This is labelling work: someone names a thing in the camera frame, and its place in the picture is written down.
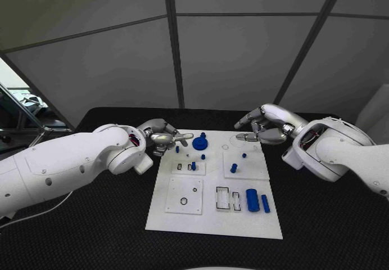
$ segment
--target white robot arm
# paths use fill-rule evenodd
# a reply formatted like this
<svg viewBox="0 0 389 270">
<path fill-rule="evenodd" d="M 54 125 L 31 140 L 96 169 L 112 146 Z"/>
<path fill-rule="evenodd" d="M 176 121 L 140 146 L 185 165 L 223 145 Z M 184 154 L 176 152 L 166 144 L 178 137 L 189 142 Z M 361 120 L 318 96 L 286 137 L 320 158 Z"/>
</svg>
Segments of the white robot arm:
<svg viewBox="0 0 389 270">
<path fill-rule="evenodd" d="M 138 128 L 104 125 L 24 150 L 0 161 L 0 216 L 73 192 L 107 169 L 120 174 L 135 168 L 143 174 L 153 165 L 146 146 L 155 142 L 155 154 L 163 156 L 176 141 L 188 145 L 192 137 L 153 119 Z"/>
<path fill-rule="evenodd" d="M 308 122 L 274 104 L 257 108 L 235 124 L 251 122 L 254 133 L 237 135 L 238 140 L 280 144 L 295 141 L 283 160 L 300 170 L 305 166 L 325 180 L 335 182 L 352 169 L 368 187 L 389 197 L 389 145 L 375 145 L 367 133 L 335 118 Z M 267 129 L 274 123 L 277 128 Z"/>
</svg>

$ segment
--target blue object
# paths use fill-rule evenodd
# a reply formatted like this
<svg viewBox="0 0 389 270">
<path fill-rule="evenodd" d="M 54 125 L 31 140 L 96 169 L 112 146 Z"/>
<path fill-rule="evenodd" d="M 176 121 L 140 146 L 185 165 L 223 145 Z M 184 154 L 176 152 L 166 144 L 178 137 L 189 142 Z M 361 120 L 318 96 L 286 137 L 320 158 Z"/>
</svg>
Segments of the blue object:
<svg viewBox="0 0 389 270">
<path fill-rule="evenodd" d="M 259 202 L 259 194 L 256 189 L 250 189 L 246 191 L 246 196 L 248 198 L 248 209 L 251 212 L 260 211 L 260 202 Z"/>
<path fill-rule="evenodd" d="M 270 203 L 266 195 L 261 195 L 266 213 L 270 213 Z"/>
<path fill-rule="evenodd" d="M 237 173 L 237 168 L 238 168 L 238 165 L 234 163 L 233 168 L 231 168 L 230 171 L 231 171 L 233 173 Z"/>
<path fill-rule="evenodd" d="M 192 146 L 197 150 L 205 150 L 210 146 L 210 142 L 205 137 L 205 133 L 202 132 L 201 137 L 195 138 L 192 142 Z"/>
</svg>

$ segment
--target white cable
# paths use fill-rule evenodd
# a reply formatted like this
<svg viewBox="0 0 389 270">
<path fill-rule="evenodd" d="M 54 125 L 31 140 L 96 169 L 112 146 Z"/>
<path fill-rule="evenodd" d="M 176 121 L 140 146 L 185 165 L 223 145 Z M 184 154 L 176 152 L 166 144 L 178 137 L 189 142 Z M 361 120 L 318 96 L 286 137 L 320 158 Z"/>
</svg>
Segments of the white cable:
<svg viewBox="0 0 389 270">
<path fill-rule="evenodd" d="M 377 143 L 374 142 L 374 139 L 369 137 L 369 135 L 365 133 L 365 131 L 358 128 L 354 124 L 351 124 L 349 122 L 344 121 L 342 119 L 333 118 L 333 117 L 326 117 L 325 119 L 329 119 L 332 121 L 341 122 L 342 124 L 348 125 L 351 128 L 354 128 L 356 131 L 359 131 L 371 140 L 372 145 L 377 145 Z"/>
<path fill-rule="evenodd" d="M 32 215 L 32 216 L 29 216 L 29 217 L 27 217 L 27 218 L 22 218 L 22 219 L 19 219 L 19 220 L 16 220 L 16 221 L 9 222 L 9 223 L 5 224 L 4 226 L 0 226 L 0 229 L 4 229 L 8 225 L 12 225 L 12 224 L 15 224 L 15 223 L 19 222 L 19 221 L 27 221 L 28 219 L 35 218 L 35 217 L 38 217 L 40 215 L 48 214 L 51 211 L 54 211 L 54 210 L 63 205 L 63 203 L 67 201 L 67 198 L 61 201 L 61 203 L 60 203 L 52 209 L 50 209 L 48 211 L 45 211 L 45 212 L 42 212 L 42 213 L 40 213 L 40 214 L 37 214 L 37 215 Z"/>
</svg>

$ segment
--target circular hole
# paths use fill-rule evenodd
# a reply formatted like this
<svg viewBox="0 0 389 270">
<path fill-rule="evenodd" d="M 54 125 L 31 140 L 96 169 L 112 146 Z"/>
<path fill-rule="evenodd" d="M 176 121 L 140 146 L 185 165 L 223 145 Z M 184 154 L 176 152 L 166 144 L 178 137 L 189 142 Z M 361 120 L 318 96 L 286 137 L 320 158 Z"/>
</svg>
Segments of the circular hole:
<svg viewBox="0 0 389 270">
<path fill-rule="evenodd" d="M 189 203 L 188 198 L 182 198 L 182 200 L 181 200 L 181 204 L 182 204 L 182 205 L 186 205 L 188 203 Z"/>
<path fill-rule="evenodd" d="M 54 183 L 52 180 L 51 180 L 51 178 L 47 178 L 45 182 L 47 182 L 47 185 L 48 186 L 51 186 L 51 184 Z"/>
</svg>

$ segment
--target black fabric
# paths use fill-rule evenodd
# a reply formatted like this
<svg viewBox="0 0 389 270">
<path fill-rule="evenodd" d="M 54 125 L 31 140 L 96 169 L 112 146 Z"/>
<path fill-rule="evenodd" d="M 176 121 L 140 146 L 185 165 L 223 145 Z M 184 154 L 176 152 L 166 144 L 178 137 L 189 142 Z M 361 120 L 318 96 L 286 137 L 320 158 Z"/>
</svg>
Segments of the black fabric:
<svg viewBox="0 0 389 270">
<path fill-rule="evenodd" d="M 176 128 L 233 131 L 246 113 L 97 108 L 77 131 L 91 132 L 107 123 L 138 126 L 153 118 Z M 388 269 L 387 199 L 352 172 L 331 183 L 308 169 L 296 171 L 282 160 L 289 145 L 263 146 L 284 240 L 146 231 L 161 163 L 153 157 L 143 176 L 133 170 L 117 176 L 104 172 L 55 211 L 4 230 L 0 269 Z M 24 209 L 16 218 L 63 199 Z"/>
</svg>

